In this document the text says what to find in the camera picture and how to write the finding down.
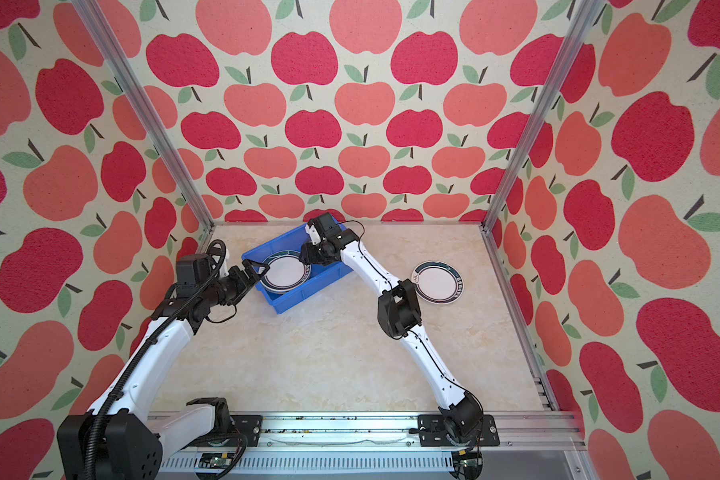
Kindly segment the green striped plate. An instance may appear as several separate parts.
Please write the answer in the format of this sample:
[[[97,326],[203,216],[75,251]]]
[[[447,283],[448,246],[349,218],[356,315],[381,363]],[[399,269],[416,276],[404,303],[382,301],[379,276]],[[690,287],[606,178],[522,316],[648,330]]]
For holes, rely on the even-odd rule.
[[[440,261],[426,261],[417,265],[411,274],[418,296],[435,305],[456,302],[463,294],[464,282],[453,266]]]
[[[295,250],[282,250],[263,260],[268,267],[261,279],[263,288],[274,294],[283,294],[304,284],[312,273],[312,266],[300,260]]]

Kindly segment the right aluminium frame post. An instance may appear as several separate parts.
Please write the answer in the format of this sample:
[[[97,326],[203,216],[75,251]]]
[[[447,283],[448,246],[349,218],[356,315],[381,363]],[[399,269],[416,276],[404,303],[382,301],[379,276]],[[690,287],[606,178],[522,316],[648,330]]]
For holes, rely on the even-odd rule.
[[[501,209],[506,206],[506,201],[518,178],[521,167],[529,158],[530,149],[535,144],[546,121],[547,113],[553,108],[554,102],[562,98],[562,85],[573,68],[598,12],[605,6],[606,2],[586,0],[578,1],[577,4],[579,8],[573,15],[569,29],[563,37],[561,47],[551,66],[550,73],[542,85],[538,99],[534,103],[518,146],[510,156],[498,191],[493,195],[486,218],[481,224],[480,233],[484,237],[489,236]]]

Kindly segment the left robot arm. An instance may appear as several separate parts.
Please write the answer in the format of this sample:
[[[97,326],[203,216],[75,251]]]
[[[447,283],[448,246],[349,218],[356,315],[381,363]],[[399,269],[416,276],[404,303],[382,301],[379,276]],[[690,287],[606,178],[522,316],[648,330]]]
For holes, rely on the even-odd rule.
[[[144,338],[112,384],[82,414],[68,415],[57,430],[69,479],[154,479],[164,458],[193,443],[236,441],[231,470],[247,447],[227,402],[220,397],[190,401],[154,425],[151,405],[181,351],[216,306],[235,306],[268,273],[268,265],[244,260],[226,265],[226,250],[214,242],[203,254],[176,265],[176,281],[151,316]]]

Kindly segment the aluminium frame post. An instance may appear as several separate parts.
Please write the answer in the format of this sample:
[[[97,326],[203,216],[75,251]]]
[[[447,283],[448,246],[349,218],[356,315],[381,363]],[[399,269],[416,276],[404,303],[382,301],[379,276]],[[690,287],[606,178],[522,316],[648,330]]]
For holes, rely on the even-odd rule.
[[[210,211],[195,187],[176,147],[170,140],[157,110],[130,66],[129,59],[121,48],[103,10],[96,1],[72,1],[72,5],[108,63],[114,78],[120,83],[153,146],[177,183],[178,189],[199,221],[201,232],[211,235],[215,228],[215,222]]]
[[[506,201],[518,178],[521,167],[529,158],[530,149],[535,144],[546,121],[547,113],[553,108],[554,102],[562,98],[562,85],[573,68],[598,12],[605,6],[606,2],[586,0],[578,1],[577,4],[579,8],[573,15],[569,29],[563,37],[561,47],[551,66],[550,73],[542,85],[538,99],[534,103],[518,146],[510,156],[498,191],[493,195],[486,218],[481,224],[480,233],[484,237],[489,236],[501,209],[506,206]]]

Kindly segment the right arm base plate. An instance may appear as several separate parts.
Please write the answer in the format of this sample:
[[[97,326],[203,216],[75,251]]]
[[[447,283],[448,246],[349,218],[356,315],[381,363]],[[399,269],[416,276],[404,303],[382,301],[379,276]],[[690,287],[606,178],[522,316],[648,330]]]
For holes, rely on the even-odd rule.
[[[420,414],[417,416],[417,434],[422,447],[498,447],[501,443],[492,415],[484,415],[477,425],[479,437],[470,437],[457,441],[451,437],[444,426],[444,417],[439,414]]]

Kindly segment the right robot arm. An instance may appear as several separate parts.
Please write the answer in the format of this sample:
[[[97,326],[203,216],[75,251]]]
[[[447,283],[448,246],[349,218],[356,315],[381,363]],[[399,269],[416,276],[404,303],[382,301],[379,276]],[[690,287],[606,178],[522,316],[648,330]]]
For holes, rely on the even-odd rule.
[[[390,273],[368,251],[361,236],[344,228],[329,214],[308,220],[309,240],[300,262],[351,268],[378,296],[377,320],[387,337],[401,342],[426,378],[443,416],[443,428],[455,445],[475,445],[483,430],[484,409],[478,398],[460,385],[435,349],[423,325],[414,283]]]

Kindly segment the blue plastic bin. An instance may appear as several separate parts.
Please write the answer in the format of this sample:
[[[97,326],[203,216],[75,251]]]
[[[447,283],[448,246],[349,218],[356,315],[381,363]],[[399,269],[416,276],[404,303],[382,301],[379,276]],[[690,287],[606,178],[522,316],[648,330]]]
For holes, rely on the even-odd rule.
[[[246,251],[242,254],[242,259],[259,263],[269,263],[273,256],[293,256],[298,259],[302,245],[308,240],[309,235],[305,225],[302,224]],[[274,283],[266,278],[260,281],[256,289],[277,314],[282,314],[352,272],[348,266],[342,263],[331,266],[311,265],[310,268],[309,275],[304,277],[293,289],[272,291],[268,289],[268,286],[273,286]]]

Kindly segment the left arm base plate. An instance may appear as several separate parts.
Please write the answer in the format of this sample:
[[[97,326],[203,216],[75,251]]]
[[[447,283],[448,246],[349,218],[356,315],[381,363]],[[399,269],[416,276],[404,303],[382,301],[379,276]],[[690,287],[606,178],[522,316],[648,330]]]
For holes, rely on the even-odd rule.
[[[262,430],[262,415],[231,414],[232,433],[245,437],[248,448],[257,447]]]

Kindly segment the left aluminium frame post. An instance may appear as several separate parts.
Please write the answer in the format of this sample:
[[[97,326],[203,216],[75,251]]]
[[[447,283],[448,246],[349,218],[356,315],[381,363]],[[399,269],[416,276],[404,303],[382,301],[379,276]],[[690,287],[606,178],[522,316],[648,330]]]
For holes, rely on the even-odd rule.
[[[177,183],[178,189],[199,221],[201,232],[211,235],[215,228],[215,222],[210,211],[195,187],[176,147],[170,140],[157,110],[130,66],[129,59],[121,48],[103,10],[96,1],[72,1],[72,5],[108,63],[114,78],[120,83],[153,146]]]

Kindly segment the front aluminium rail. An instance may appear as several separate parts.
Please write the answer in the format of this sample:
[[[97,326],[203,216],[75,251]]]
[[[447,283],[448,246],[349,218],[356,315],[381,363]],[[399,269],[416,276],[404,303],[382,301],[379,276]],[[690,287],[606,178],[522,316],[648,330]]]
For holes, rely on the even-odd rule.
[[[178,412],[155,412],[154,425]],[[193,443],[163,459],[154,479],[592,479],[574,418],[563,412],[492,415],[498,447],[422,447],[420,412],[274,412],[257,447],[228,472],[236,441]]]

